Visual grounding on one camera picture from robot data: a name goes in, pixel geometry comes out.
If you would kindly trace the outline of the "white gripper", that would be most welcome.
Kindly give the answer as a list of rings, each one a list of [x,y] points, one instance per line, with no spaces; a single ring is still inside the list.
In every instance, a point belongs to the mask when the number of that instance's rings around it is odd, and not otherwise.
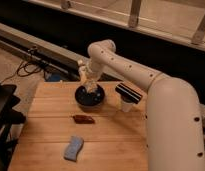
[[[88,68],[88,65],[86,63],[85,65],[86,65],[87,83],[86,83],[86,86],[84,87],[87,92],[95,92],[97,90],[97,78],[93,74],[93,72]]]

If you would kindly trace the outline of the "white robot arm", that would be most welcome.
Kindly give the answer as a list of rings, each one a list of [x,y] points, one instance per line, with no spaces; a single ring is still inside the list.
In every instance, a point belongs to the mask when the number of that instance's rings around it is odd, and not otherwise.
[[[205,171],[200,102],[187,81],[135,63],[115,53],[111,40],[90,44],[86,62],[80,60],[82,84],[96,87],[108,66],[147,93],[146,139],[148,171]]]

